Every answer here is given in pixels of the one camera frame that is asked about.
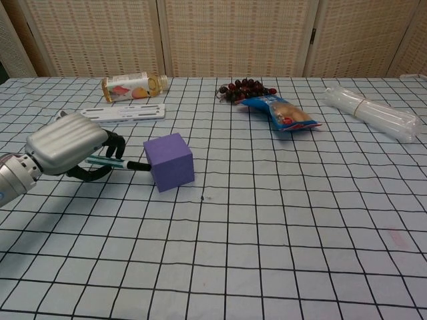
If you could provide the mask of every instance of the robotic hand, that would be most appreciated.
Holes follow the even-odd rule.
[[[85,182],[100,179],[111,171],[110,166],[86,171],[78,164],[103,146],[108,146],[107,157],[115,153],[121,159],[125,145],[122,136],[80,113],[60,117],[27,137],[25,154],[0,157],[0,207],[33,188],[43,173],[66,173]]]

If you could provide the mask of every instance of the table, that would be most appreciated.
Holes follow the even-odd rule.
[[[1,208],[0,319],[427,319],[427,135],[397,143],[322,101],[339,83],[425,124],[427,82],[263,78],[323,123],[291,134],[215,100],[229,81],[172,79],[131,102],[164,102],[164,121],[109,126],[137,160],[179,132],[194,183],[42,176]],[[101,94],[99,79],[8,80],[0,152],[60,109],[110,106]]]

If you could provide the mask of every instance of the bottle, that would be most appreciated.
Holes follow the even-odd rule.
[[[132,73],[105,77],[101,81],[102,91],[108,102],[154,97],[167,89],[167,77],[153,73]]]

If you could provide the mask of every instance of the blue chip bag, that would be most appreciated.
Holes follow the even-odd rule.
[[[270,114],[274,125],[281,131],[307,129],[322,125],[314,121],[307,113],[276,95],[244,99],[238,103]]]

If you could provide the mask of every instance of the purple cube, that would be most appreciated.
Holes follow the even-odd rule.
[[[179,133],[144,142],[159,192],[194,181],[193,153]]]

